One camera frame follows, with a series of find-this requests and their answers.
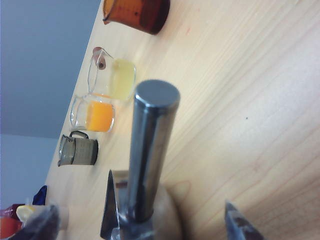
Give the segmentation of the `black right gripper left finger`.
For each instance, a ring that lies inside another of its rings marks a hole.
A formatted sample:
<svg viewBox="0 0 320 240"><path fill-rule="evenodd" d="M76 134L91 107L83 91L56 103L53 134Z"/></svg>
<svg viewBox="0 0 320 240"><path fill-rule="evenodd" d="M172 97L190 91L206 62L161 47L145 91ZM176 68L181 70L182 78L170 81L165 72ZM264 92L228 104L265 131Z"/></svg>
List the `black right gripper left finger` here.
<svg viewBox="0 0 320 240"><path fill-rule="evenodd" d="M102 239L112 239L119 233L120 224L116 200L116 187L112 170L108 173L106 196L100 227Z"/></svg>

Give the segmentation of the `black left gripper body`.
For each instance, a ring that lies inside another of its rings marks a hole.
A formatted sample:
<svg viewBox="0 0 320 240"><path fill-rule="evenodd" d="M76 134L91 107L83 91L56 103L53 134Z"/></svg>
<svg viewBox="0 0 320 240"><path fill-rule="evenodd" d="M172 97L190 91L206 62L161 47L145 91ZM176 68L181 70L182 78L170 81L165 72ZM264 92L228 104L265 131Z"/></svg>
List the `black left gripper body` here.
<svg viewBox="0 0 320 240"><path fill-rule="evenodd" d="M10 240L56 240L60 231L61 218L55 205L44 208L36 217L13 236Z"/></svg>

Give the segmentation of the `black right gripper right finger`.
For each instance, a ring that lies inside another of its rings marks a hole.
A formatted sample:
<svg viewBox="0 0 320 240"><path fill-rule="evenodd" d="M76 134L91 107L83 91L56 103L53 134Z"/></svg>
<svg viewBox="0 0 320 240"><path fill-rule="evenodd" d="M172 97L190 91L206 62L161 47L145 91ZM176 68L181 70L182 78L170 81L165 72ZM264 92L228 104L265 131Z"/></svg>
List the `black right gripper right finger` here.
<svg viewBox="0 0 320 240"><path fill-rule="evenodd" d="M265 240L265 237L230 202L225 202L224 222L228 240Z"/></svg>

